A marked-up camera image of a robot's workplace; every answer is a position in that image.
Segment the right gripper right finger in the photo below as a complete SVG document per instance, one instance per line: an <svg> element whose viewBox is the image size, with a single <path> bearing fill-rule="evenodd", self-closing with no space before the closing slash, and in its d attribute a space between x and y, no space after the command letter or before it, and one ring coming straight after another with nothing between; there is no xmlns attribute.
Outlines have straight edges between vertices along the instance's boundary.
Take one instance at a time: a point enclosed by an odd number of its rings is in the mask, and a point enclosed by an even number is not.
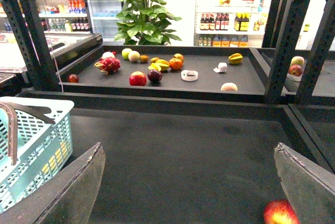
<svg viewBox="0 0 335 224"><path fill-rule="evenodd" d="M274 161L299 222L334 223L334 174L281 142Z"/></svg>

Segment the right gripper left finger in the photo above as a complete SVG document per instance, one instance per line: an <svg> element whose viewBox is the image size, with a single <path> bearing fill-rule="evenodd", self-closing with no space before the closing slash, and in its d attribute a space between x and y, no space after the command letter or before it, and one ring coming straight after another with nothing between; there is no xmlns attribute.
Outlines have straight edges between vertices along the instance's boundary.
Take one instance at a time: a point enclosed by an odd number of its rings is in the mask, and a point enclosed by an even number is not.
<svg viewBox="0 0 335 224"><path fill-rule="evenodd" d="M1 223L88 223L104 172L100 142L1 214Z"/></svg>

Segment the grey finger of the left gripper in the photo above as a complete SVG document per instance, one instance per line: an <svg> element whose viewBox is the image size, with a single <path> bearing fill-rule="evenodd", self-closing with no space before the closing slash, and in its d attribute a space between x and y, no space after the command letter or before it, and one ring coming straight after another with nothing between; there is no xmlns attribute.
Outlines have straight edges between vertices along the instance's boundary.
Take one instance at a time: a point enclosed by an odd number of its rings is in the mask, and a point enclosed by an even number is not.
<svg viewBox="0 0 335 224"><path fill-rule="evenodd" d="M1 110L3 110L8 119L8 144L7 144L7 156L11 159L11 165L14 166L17 163L17 139L18 139L18 120L17 113L13 105L1 102Z"/></svg>
<svg viewBox="0 0 335 224"><path fill-rule="evenodd" d="M11 106L13 109L17 109L20 111L24 111L44 122L47 122L49 124L55 125L55 121L46 115L42 114L41 112L37 111L36 109L33 109L29 106L21 105L21 104L16 104L16 103L11 103L11 102L5 102L6 105Z"/></svg>

